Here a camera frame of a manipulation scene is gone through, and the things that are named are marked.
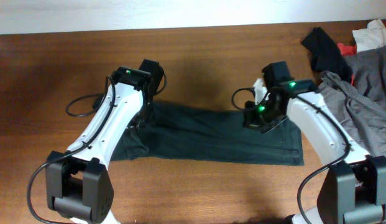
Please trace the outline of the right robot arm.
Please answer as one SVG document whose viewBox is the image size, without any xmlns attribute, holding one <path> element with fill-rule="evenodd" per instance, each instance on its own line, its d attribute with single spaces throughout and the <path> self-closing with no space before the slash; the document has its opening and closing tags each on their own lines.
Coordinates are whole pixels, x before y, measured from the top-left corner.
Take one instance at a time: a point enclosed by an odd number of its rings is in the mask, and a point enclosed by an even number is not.
<svg viewBox="0 0 386 224">
<path fill-rule="evenodd" d="M 244 124 L 266 133 L 289 119 L 309 140 L 322 166 L 297 193 L 299 213 L 287 223 L 386 223 L 386 157 L 371 156 L 353 140 L 328 109 L 311 80 L 289 80 L 248 88 L 254 96 L 244 108 Z M 302 205 L 304 186 L 326 172 L 316 205 Z"/>
</svg>

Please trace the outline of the black Nike t-shirt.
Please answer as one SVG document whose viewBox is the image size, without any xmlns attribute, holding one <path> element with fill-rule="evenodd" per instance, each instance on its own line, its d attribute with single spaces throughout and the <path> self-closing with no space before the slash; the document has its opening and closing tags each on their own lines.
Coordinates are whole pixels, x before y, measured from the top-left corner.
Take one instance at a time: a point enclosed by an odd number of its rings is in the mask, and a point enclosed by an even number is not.
<svg viewBox="0 0 386 224">
<path fill-rule="evenodd" d="M 143 157 L 302 166 L 300 130 L 289 120 L 267 133 L 243 127 L 240 111 L 211 111 L 158 102 L 139 129 L 125 130 L 112 160 Z"/>
</svg>

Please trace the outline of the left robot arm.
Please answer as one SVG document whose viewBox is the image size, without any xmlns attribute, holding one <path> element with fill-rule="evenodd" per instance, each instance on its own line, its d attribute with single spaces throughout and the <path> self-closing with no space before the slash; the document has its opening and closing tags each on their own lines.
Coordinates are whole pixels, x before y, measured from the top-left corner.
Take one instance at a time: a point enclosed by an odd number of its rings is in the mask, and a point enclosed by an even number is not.
<svg viewBox="0 0 386 224">
<path fill-rule="evenodd" d="M 150 114 L 163 76 L 160 65 L 113 72 L 87 128 L 65 152 L 53 151 L 47 158 L 49 209 L 75 223 L 117 223 L 109 163 L 124 131 L 141 126 Z"/>
</svg>

